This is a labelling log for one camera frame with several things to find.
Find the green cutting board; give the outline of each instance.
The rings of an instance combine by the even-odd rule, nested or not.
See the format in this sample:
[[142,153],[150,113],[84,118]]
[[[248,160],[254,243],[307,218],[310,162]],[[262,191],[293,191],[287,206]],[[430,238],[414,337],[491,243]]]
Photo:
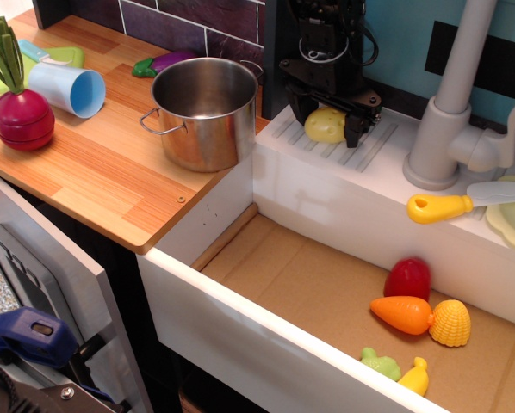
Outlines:
[[[71,60],[71,63],[68,64],[69,66],[73,67],[84,67],[85,62],[85,55],[84,51],[80,49],[79,47],[53,47],[48,49],[43,49],[49,55],[51,56],[51,59],[59,60],[67,62]],[[22,55],[22,59],[24,61],[24,86],[28,87],[28,75],[32,68],[36,65],[36,62],[26,56],[25,54]],[[5,85],[5,83],[1,82],[0,80],[0,94],[5,93],[8,91],[9,88]]]

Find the yellow knife handle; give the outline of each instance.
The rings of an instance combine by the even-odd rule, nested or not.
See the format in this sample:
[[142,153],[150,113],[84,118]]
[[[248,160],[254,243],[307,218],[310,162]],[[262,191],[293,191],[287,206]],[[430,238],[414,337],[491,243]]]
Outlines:
[[414,195],[406,204],[406,213],[419,224],[431,224],[458,217],[474,209],[472,199],[467,195]]

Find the pot handle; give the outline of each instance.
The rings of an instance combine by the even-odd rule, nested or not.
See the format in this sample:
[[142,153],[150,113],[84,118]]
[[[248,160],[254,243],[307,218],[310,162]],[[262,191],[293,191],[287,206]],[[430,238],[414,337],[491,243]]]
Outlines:
[[185,129],[187,129],[187,127],[185,126],[185,122],[183,122],[183,124],[181,126],[175,126],[173,127],[172,129],[168,129],[167,131],[155,131],[154,129],[151,129],[150,127],[148,127],[147,125],[145,125],[145,119],[148,118],[151,114],[153,114],[154,112],[158,112],[158,108],[154,108],[153,110],[151,110],[150,112],[148,112],[147,114],[143,114],[141,116],[141,118],[139,119],[139,123],[140,125],[143,127],[143,129],[145,129],[146,131],[150,132],[150,133],[154,133],[155,135],[165,135],[166,133],[171,133],[171,132],[175,132],[176,130],[178,129],[181,129],[182,127],[184,127]]
[[247,63],[250,65],[256,66],[259,69],[259,74],[256,75],[257,79],[259,79],[261,76],[263,76],[265,74],[265,69],[263,67],[261,67],[260,65],[258,65],[257,63],[252,62],[251,60],[240,60],[240,63]]

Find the teal wall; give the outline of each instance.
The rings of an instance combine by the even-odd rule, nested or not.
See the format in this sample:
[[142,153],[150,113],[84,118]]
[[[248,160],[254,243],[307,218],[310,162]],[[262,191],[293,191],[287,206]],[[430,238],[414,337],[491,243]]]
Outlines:
[[[433,23],[458,26],[465,3],[368,0],[366,21],[379,44],[380,55],[365,68],[365,76],[418,96],[434,96],[441,77],[424,70]],[[499,0],[489,34],[515,42],[515,0]],[[515,99],[474,87],[470,103],[474,114],[505,125]]]

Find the blue plastic cup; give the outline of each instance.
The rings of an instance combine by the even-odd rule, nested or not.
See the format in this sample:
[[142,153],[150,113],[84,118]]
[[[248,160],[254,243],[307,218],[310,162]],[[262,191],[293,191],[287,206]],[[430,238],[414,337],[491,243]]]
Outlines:
[[49,104],[85,119],[101,110],[106,96],[104,79],[98,72],[51,63],[34,66],[28,88],[43,95]]

